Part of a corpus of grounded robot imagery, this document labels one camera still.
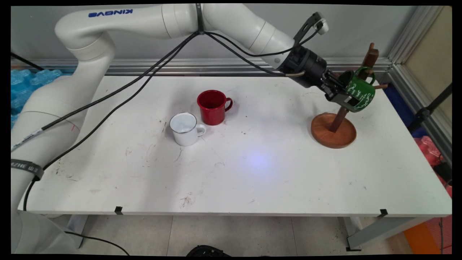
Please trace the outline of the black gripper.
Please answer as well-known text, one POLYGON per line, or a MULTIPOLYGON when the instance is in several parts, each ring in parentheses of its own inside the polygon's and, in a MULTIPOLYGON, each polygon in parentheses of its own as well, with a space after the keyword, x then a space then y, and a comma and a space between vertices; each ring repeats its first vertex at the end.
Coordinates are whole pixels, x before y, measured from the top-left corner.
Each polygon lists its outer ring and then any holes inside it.
POLYGON ((345 108, 354 108, 358 99, 346 92, 350 83, 350 71, 334 73, 327 67, 327 61, 313 51, 300 46, 289 52, 279 66, 284 74, 300 74, 292 80, 305 88, 318 87, 325 93, 325 98, 345 108))

